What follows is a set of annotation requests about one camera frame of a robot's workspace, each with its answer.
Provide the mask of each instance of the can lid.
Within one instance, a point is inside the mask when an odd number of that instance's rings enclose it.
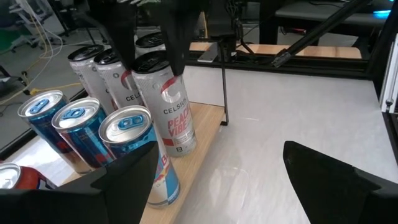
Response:
[[[12,189],[21,176],[21,167],[15,163],[0,164],[0,189]]]
[[[41,115],[57,105],[62,97],[63,93],[59,90],[46,91],[35,95],[19,107],[18,115],[23,118]]]
[[[94,58],[94,63],[98,65],[110,65],[119,61],[113,49],[104,50]]]
[[[75,128],[97,114],[100,102],[96,98],[84,98],[69,103],[52,118],[52,126],[57,130]]]
[[[138,38],[138,40],[136,41],[136,47],[139,48],[157,47],[162,44],[164,44],[164,41],[161,32],[147,34],[141,38]]]
[[[132,63],[132,70],[138,74],[154,73],[170,65],[165,50],[157,50],[138,57]]]
[[[72,52],[68,56],[68,60],[71,62],[80,62],[82,60],[86,60],[86,59],[95,57],[96,55],[101,53],[103,50],[104,50],[104,46],[99,45],[99,44],[82,47],[82,48]]]
[[[147,108],[127,106],[111,113],[99,127],[100,138],[107,143],[132,141],[145,133],[152,124]]]

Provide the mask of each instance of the wooden shelf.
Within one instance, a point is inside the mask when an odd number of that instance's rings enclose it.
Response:
[[[167,208],[154,209],[146,207],[141,218],[141,224],[171,224],[174,222],[205,159],[210,144],[220,128],[221,120],[224,117],[224,108],[222,106],[204,105],[201,103],[190,103],[190,105],[198,144],[191,154],[181,158],[172,158],[174,169],[180,179],[180,195]],[[79,177],[75,173],[65,183]]]
[[[190,50],[205,51],[211,43],[194,42],[191,43]],[[277,54],[282,49],[287,49],[289,45],[269,45],[269,44],[248,44],[250,49],[257,54]],[[240,46],[238,50],[247,53],[247,50]],[[356,58],[361,59],[361,52],[355,47],[327,47],[327,46],[308,46],[297,55],[308,57],[331,57],[331,58]]]

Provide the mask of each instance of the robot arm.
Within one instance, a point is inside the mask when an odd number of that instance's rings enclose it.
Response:
[[[208,2],[195,0],[87,0],[78,8],[85,20],[103,30],[126,69],[135,59],[137,7],[160,25],[174,75],[182,75],[201,10]]]

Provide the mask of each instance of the white table surface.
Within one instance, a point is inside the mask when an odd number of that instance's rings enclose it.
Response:
[[[284,167],[287,140],[398,182],[372,82],[226,74],[230,124],[220,127],[175,223],[309,223]],[[73,172],[38,137],[7,161],[56,184]]]

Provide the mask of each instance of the celsius can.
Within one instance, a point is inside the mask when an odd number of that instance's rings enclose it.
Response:
[[[15,163],[0,164],[0,189],[52,190],[57,186],[39,171]]]
[[[143,106],[127,106],[110,114],[99,127],[99,136],[117,158],[157,140],[150,112]],[[170,205],[180,193],[180,183],[170,158],[162,141],[158,144],[159,160],[148,198],[148,205],[155,208]]]
[[[137,58],[132,66],[134,81],[154,117],[170,156],[192,152],[197,140],[182,76],[175,77],[166,51]]]
[[[58,111],[52,119],[52,125],[88,165],[100,168],[114,160],[98,135],[105,117],[96,98],[84,98]]]
[[[97,55],[94,63],[118,108],[144,104],[131,72],[123,67],[112,49]]]
[[[136,41],[136,54],[144,55],[156,50],[166,50],[161,32],[147,34]]]
[[[78,75],[79,80],[87,93],[101,102],[106,114],[116,109],[116,105],[105,87],[103,79],[94,64],[94,57],[104,50],[102,45],[82,47],[68,56],[69,64]]]
[[[61,91],[47,91],[22,104],[18,109],[18,115],[78,174],[87,174],[91,169],[51,125],[55,113],[67,103],[69,102]]]

